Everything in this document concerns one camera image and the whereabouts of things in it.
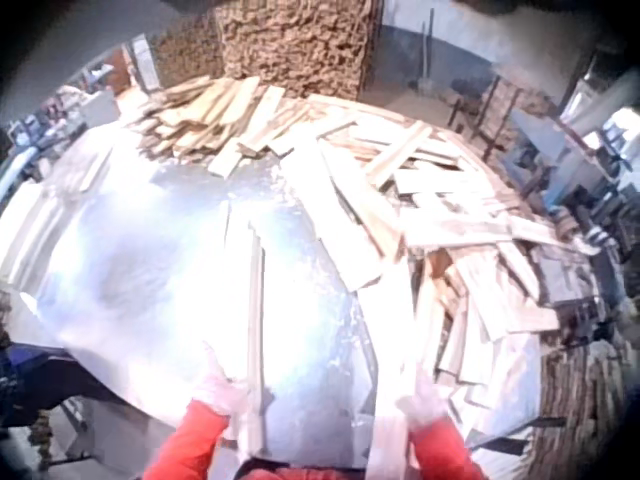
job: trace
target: metal sheet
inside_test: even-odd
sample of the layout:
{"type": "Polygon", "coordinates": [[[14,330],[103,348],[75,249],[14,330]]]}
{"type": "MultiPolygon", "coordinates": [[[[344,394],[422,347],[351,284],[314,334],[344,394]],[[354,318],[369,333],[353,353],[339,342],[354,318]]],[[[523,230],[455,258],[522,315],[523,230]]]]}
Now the metal sheet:
{"type": "Polygon", "coordinates": [[[115,143],[92,191],[78,196],[63,178],[58,184],[69,188],[53,189],[67,223],[23,275],[43,323],[116,394],[177,425],[202,366],[203,332],[225,334],[214,286],[217,209],[228,198],[251,220],[267,258],[265,456],[363,467],[370,432],[361,409],[375,374],[366,329],[277,160],[241,167],[224,182],[198,166],[151,164],[133,142],[115,143]]]}

